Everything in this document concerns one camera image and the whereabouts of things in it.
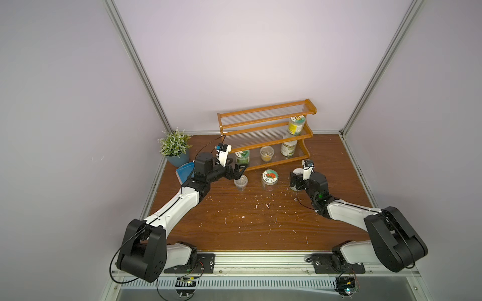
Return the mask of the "small clear seed cup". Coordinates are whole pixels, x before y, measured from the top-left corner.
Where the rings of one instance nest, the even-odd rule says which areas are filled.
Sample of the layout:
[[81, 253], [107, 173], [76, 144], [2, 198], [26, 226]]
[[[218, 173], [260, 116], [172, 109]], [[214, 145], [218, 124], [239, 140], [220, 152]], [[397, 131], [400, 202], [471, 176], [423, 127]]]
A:
[[239, 190], [239, 191], [244, 191], [248, 185], [248, 178], [246, 175], [241, 175], [241, 177], [239, 179], [235, 179], [234, 181], [234, 185], [235, 187]]

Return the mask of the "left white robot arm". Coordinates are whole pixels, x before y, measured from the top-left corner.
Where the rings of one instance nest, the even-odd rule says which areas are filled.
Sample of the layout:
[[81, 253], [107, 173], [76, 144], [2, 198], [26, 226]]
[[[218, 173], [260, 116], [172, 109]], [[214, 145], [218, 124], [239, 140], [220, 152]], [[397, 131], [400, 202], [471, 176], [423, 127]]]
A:
[[197, 268], [197, 248], [188, 243], [168, 244], [174, 227], [209, 193], [219, 179], [240, 179], [246, 164], [222, 161], [211, 153], [201, 153], [179, 192], [161, 209], [145, 219], [133, 219], [118, 250], [117, 269], [147, 282], [154, 282], [166, 269], [193, 272]]

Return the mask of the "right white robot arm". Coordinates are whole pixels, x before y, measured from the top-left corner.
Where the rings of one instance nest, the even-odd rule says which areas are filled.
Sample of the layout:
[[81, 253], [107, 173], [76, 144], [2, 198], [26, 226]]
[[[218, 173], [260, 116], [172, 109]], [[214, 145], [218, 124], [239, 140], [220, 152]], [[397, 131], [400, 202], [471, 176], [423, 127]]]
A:
[[427, 245], [396, 207], [369, 208], [336, 198], [325, 175], [313, 172], [305, 176], [300, 168], [290, 173], [290, 188], [305, 191], [315, 213], [368, 233], [366, 241], [333, 247], [333, 267], [340, 272], [364, 263], [380, 263], [391, 272], [400, 272], [428, 255]]

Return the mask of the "sunflower lid jar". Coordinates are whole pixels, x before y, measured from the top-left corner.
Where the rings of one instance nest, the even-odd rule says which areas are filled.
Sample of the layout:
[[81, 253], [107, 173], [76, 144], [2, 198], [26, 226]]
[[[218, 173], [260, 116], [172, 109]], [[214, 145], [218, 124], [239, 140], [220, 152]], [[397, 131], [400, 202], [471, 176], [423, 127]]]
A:
[[291, 135], [300, 135], [306, 124], [306, 116], [298, 115], [289, 118], [288, 133]]

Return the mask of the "strawberry lid jar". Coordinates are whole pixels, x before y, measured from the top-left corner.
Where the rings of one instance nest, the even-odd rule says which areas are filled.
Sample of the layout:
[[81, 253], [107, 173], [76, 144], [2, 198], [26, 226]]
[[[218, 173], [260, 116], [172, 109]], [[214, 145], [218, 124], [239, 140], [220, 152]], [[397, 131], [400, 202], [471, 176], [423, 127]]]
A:
[[278, 173], [273, 169], [266, 169], [261, 176], [262, 187], [265, 191], [272, 191], [279, 180]]

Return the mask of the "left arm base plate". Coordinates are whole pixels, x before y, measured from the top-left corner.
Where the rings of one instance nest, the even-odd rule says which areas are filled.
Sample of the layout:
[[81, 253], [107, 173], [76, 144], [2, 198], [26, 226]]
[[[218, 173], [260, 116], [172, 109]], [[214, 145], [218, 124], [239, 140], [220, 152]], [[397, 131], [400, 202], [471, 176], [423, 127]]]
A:
[[214, 253], [197, 253], [192, 255], [186, 265], [178, 265], [175, 267], [163, 270], [163, 273], [177, 273], [177, 274], [211, 274], [215, 267]]

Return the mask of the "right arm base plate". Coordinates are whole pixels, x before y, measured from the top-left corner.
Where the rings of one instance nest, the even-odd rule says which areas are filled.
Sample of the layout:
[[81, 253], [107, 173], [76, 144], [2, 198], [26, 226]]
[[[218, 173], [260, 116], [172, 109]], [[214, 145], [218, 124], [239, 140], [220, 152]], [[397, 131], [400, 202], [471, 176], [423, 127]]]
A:
[[363, 264], [348, 263], [340, 255], [333, 253], [314, 253], [308, 256], [305, 261], [313, 266], [316, 274], [366, 273]]

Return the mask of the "green leaf lid jar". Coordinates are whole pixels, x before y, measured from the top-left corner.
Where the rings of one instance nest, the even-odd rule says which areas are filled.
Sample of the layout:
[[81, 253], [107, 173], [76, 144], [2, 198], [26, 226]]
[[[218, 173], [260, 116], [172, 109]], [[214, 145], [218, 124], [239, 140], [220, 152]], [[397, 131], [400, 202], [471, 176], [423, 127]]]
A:
[[241, 150], [236, 152], [235, 160], [239, 165], [248, 165], [250, 163], [250, 150]]

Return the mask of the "white lid jar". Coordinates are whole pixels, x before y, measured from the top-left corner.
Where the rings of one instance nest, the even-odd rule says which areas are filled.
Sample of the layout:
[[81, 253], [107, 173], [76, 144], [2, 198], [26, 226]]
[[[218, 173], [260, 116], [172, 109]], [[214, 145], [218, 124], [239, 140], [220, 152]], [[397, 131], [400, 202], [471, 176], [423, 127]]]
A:
[[292, 171], [292, 173], [298, 177], [298, 178], [301, 178], [303, 179], [303, 174], [304, 174], [304, 169], [303, 168], [296, 168]]

